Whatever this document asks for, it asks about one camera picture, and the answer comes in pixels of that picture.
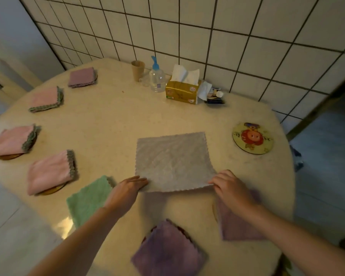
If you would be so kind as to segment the large purple folded cloth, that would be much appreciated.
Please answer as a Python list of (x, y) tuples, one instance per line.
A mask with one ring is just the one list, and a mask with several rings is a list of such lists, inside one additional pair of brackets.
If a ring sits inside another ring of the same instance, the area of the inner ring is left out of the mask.
[(207, 259), (183, 228), (165, 219), (143, 239), (131, 262), (141, 276), (197, 276)]

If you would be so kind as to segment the small dark cluttered items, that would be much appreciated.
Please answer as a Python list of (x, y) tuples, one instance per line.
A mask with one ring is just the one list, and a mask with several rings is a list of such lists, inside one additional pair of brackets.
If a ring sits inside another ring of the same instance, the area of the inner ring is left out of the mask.
[(204, 103), (206, 103), (206, 104), (225, 104), (223, 96), (224, 96), (224, 92), (221, 91), (221, 88), (211, 88), (207, 93), (207, 97), (204, 100)]

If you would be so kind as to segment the person's left forearm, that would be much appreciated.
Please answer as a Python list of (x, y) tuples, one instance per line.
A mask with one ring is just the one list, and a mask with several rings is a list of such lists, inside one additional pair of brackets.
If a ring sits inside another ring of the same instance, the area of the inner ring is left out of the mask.
[(117, 208), (100, 208), (62, 241), (28, 276), (86, 276), (107, 235), (122, 217)]

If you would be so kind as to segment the person's right hand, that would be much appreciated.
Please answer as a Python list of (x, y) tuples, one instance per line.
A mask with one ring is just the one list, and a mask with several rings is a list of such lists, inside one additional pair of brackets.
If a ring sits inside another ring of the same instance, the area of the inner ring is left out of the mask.
[(235, 183), (229, 188), (219, 188), (213, 185), (216, 194), (225, 205), (240, 218), (249, 221), (256, 210), (258, 203), (255, 201), (247, 186), (235, 176)]

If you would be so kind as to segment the person's right forearm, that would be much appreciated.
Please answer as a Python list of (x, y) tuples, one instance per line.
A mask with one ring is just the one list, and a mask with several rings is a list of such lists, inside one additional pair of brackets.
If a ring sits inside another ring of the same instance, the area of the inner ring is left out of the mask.
[(307, 276), (345, 276), (345, 250), (261, 205), (235, 205), (232, 210), (274, 243)]

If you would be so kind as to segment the small purple folded cloth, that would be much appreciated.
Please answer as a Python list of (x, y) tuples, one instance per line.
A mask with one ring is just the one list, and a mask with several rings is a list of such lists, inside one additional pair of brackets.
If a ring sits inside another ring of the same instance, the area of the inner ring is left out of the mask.
[(83, 68), (70, 72), (68, 87), (80, 88), (94, 85), (97, 80), (97, 71), (93, 68)]

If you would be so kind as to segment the loose white tissue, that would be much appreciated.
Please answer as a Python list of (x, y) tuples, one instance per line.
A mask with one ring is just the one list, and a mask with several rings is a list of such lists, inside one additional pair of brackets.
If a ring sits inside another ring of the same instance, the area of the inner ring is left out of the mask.
[(207, 95), (212, 88), (212, 84), (203, 80), (198, 88), (197, 97), (203, 101), (207, 101)]

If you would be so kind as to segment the pink folded cloth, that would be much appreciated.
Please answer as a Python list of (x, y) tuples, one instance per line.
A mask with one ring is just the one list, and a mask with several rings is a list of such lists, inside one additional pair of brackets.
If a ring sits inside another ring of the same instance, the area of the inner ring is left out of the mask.
[(63, 104), (64, 91), (58, 86), (35, 93), (31, 99), (28, 111), (36, 113), (58, 108)]
[(43, 191), (73, 181), (77, 175), (75, 154), (67, 149), (42, 160), (33, 162), (27, 173), (27, 194), (37, 195)]
[(29, 153), (40, 127), (32, 124), (5, 129), (0, 133), (0, 156)]

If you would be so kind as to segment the blue patterned stool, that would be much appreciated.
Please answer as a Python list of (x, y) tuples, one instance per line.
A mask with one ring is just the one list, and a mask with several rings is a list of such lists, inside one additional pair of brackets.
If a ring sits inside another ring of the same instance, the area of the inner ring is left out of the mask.
[(292, 153), (293, 163), (294, 163), (294, 170), (298, 172), (300, 169), (304, 167), (304, 161), (302, 158), (302, 154), (296, 150), (292, 145), (290, 145), (290, 150)]

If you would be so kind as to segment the green folded cloth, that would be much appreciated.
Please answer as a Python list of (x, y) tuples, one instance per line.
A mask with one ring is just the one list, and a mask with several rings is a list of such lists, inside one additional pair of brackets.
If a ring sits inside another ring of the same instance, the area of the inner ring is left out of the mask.
[(112, 189), (113, 185), (109, 182), (109, 178), (103, 175), (66, 199), (76, 229), (104, 206)]

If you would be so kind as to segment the brown paper cup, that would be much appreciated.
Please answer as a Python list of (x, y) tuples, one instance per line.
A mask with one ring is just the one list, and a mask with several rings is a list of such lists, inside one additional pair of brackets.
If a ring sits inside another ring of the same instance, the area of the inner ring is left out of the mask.
[(145, 63), (140, 60), (134, 60), (131, 62), (133, 79), (139, 82), (143, 78), (145, 72)]

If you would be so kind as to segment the grey cloth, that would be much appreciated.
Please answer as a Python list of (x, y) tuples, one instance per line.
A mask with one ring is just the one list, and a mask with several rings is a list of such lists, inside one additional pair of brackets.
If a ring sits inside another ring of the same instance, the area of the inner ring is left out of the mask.
[(137, 140), (135, 175), (149, 182), (141, 192), (203, 188), (216, 173), (204, 132)]

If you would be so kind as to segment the clear spray bottle blue top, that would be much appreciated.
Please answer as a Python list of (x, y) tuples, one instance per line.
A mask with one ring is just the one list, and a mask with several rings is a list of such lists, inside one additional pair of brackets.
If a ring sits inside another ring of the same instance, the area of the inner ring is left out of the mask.
[(151, 56), (153, 60), (152, 69), (149, 72), (150, 89), (153, 92), (162, 93), (166, 91), (166, 76), (164, 71), (159, 67), (157, 58)]

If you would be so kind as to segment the round cartoon print coaster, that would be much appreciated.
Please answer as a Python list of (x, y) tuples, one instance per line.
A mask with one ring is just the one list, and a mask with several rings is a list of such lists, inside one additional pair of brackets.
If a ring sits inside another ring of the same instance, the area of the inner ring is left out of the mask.
[(274, 146), (270, 132), (263, 126), (250, 122), (236, 125), (232, 130), (232, 138), (241, 150), (254, 155), (266, 154)]

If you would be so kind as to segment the gold tissue box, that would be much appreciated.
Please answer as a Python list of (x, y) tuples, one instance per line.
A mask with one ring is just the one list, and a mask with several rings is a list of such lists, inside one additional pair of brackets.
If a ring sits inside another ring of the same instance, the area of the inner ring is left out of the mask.
[(188, 71), (184, 66), (175, 64), (171, 78), (166, 84), (166, 98), (178, 102), (197, 104), (201, 82), (200, 69)]

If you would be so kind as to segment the person's left hand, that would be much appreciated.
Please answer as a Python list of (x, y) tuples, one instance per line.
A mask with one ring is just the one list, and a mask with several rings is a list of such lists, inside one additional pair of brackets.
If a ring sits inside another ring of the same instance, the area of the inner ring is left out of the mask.
[(127, 213), (136, 201), (139, 190), (127, 187), (124, 181), (116, 184), (108, 195), (104, 208), (112, 213), (113, 216), (121, 218)]

